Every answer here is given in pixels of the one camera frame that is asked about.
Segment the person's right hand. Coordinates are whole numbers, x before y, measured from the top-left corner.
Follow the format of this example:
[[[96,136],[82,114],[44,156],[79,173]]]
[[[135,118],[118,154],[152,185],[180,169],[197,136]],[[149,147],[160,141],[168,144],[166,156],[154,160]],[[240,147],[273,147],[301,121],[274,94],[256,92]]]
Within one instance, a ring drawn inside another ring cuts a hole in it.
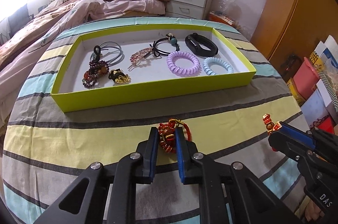
[[[321,209],[312,201],[310,200],[306,209],[305,209],[305,218],[309,221],[317,221],[319,217],[323,217],[324,213]]]

